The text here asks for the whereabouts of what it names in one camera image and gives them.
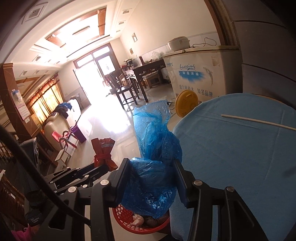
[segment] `round table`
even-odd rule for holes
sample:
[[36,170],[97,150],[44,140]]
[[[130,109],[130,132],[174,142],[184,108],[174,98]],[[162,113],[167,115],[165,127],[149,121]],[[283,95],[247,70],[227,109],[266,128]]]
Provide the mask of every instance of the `round table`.
[[[296,111],[262,96],[229,94],[203,102],[173,130],[185,170],[214,188],[234,186],[267,238],[284,240],[296,222],[296,131],[221,114],[296,128]],[[170,208],[175,238],[187,240],[192,213],[177,194]]]

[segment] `rice cooker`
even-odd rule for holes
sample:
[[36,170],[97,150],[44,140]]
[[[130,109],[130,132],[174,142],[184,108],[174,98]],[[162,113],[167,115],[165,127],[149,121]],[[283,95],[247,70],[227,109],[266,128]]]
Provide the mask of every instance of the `rice cooker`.
[[168,42],[168,45],[172,51],[178,51],[190,48],[189,41],[190,40],[187,37],[183,36],[172,39],[170,42]]

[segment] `open door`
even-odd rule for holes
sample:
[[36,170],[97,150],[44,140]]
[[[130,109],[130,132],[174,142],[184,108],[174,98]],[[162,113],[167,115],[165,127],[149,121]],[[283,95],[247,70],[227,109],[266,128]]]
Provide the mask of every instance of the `open door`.
[[104,79],[95,61],[73,71],[91,104],[98,104],[108,94],[109,90],[103,85]]

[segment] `ceiling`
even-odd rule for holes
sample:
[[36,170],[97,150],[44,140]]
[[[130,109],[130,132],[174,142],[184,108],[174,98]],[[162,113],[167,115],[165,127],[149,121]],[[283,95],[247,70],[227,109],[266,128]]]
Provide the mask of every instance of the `ceiling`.
[[22,22],[36,24],[5,61],[13,63],[25,101],[65,63],[120,37],[139,1],[52,0],[32,7]]

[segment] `white freezer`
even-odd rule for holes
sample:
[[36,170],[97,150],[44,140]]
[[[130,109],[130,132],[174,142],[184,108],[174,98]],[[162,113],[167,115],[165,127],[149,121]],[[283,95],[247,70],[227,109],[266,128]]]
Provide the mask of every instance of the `white freezer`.
[[196,47],[163,56],[177,97],[193,90],[199,102],[242,92],[242,56],[235,46]]

